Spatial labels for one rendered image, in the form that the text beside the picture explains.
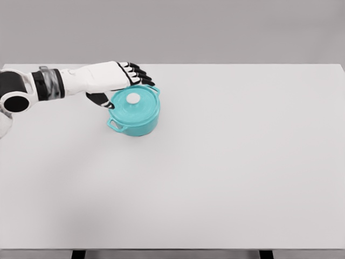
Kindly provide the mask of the teal pot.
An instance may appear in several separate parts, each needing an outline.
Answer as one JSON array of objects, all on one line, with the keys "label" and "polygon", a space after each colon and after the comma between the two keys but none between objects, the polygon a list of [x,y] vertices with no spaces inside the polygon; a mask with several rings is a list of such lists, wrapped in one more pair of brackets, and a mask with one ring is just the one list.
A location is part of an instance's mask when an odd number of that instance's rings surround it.
[{"label": "teal pot", "polygon": [[122,133],[128,136],[139,137],[146,134],[149,134],[154,130],[158,123],[158,118],[160,115],[160,110],[157,112],[156,116],[152,119],[147,120],[143,124],[139,125],[124,125],[122,123],[116,122],[114,119],[110,117],[107,121],[107,125],[109,128],[113,129],[118,133]]}]

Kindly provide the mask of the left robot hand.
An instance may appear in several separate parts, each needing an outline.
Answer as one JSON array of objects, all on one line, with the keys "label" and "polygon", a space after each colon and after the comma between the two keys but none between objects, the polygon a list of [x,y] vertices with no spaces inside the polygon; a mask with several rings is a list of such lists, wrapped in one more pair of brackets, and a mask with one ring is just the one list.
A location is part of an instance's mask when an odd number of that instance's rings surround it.
[{"label": "left robot hand", "polygon": [[113,110],[114,104],[106,96],[108,91],[119,91],[134,85],[155,86],[152,78],[138,65],[130,62],[105,62],[86,66],[91,73],[86,97],[98,106]]}]

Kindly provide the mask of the teal pot lid white knob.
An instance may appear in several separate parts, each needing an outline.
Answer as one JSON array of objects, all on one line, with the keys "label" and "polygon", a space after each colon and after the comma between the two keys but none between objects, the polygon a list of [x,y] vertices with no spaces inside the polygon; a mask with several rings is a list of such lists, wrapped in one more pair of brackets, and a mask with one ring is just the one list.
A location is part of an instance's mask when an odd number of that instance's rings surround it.
[{"label": "teal pot lid white knob", "polygon": [[160,110],[160,90],[153,86],[130,86],[114,93],[110,117],[124,125],[139,125],[156,116]]}]

